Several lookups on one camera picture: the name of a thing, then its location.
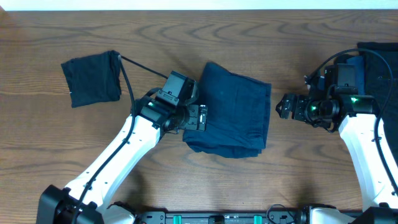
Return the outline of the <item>dark blue shorts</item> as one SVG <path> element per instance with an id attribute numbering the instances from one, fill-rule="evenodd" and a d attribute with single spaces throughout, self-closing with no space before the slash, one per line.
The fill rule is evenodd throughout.
<path id="1" fill-rule="evenodd" d="M 270 83 L 208 62 L 199 81 L 199 105 L 208 107 L 204 131 L 184 131 L 195 152 L 226 158 L 256 157 L 266 148 L 271 117 Z"/>

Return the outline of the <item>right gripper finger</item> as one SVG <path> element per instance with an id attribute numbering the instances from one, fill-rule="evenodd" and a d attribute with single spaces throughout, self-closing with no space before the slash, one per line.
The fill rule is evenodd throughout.
<path id="1" fill-rule="evenodd" d="M 290 109 L 284 106 L 276 106 L 276 112 L 278 113 L 279 117 L 282 119 L 289 119 Z"/>
<path id="2" fill-rule="evenodd" d="M 281 108 L 291 108 L 295 103 L 295 94 L 288 93 L 283 96 L 281 101 L 278 103 L 278 106 Z"/>

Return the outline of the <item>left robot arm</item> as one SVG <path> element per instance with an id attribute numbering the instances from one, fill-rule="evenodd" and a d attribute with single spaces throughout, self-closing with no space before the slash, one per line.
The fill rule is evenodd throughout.
<path id="1" fill-rule="evenodd" d="M 207 107 L 195 104 L 198 96 L 195 80 L 172 71 L 162 88 L 134 102 L 118 135 L 84 172 L 63 189 L 44 190 L 36 222 L 134 223 L 134 212 L 112 203 L 113 195 L 165 133 L 205 130 Z"/>

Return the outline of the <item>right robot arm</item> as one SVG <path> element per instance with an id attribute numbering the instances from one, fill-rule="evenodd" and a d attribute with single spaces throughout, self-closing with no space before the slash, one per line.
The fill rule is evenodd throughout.
<path id="1" fill-rule="evenodd" d="M 299 210 L 294 223 L 397 223 L 397 164 L 389 149 L 379 106 L 365 95 L 363 75 L 350 63 L 329 65 L 308 77 L 309 93 L 283 96 L 275 110 L 329 133 L 337 132 L 349 150 L 361 189 L 363 212 L 346 215 L 331 205 Z"/>

